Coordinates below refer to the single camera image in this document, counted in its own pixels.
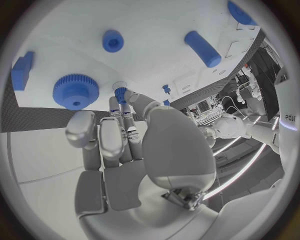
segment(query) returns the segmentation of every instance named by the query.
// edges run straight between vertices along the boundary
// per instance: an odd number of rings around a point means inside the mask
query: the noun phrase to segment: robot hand
[[[249,139],[251,135],[247,134],[248,126],[253,126],[250,121],[243,121],[237,116],[223,113],[214,123],[211,124],[214,132],[214,138],[234,139],[239,136]]]

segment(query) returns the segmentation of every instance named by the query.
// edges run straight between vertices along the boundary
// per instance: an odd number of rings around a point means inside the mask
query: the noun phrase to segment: small blue gear
[[[69,110],[84,109],[95,102],[98,96],[97,82],[83,74],[63,76],[53,88],[54,101]]]
[[[119,87],[114,91],[114,96],[117,99],[117,102],[121,105],[126,104],[124,93],[127,91],[126,87]]]

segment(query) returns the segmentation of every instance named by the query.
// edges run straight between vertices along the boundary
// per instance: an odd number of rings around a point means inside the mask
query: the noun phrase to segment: blue plastic part
[[[253,19],[247,13],[245,13],[242,9],[240,9],[232,1],[228,1],[228,5],[227,6],[228,6],[228,10],[231,13],[231,15],[240,24],[255,25],[255,26],[258,25],[255,21],[253,21]]]
[[[126,104],[124,93],[127,91],[126,87],[119,87],[114,91],[114,96],[117,99],[117,102],[121,105]]]
[[[222,57],[198,32],[190,31],[184,38],[208,68],[217,66]]]
[[[70,74],[60,78],[53,88],[54,101],[69,110],[80,110],[99,97],[95,80],[83,74]]]
[[[108,30],[102,37],[103,48],[109,53],[115,53],[124,46],[122,35],[116,30]]]
[[[162,88],[163,88],[163,90],[164,90],[164,93],[166,93],[166,94],[170,94],[170,92],[171,92],[171,89],[169,88],[169,85],[167,84],[167,85],[164,85],[164,86],[162,86]]]
[[[19,57],[12,67],[10,74],[13,90],[24,91],[33,66],[34,54],[33,51],[28,51],[25,56]]]
[[[165,106],[170,106],[170,102],[169,102],[168,99],[167,99],[166,101],[163,101],[163,104],[164,104]]]

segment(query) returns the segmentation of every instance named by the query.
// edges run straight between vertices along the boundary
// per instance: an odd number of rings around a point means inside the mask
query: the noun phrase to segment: hole
[[[185,86],[182,90],[189,88],[191,85]]]
[[[117,39],[111,39],[108,42],[108,45],[112,48],[112,49],[116,49],[119,45],[119,42]]]

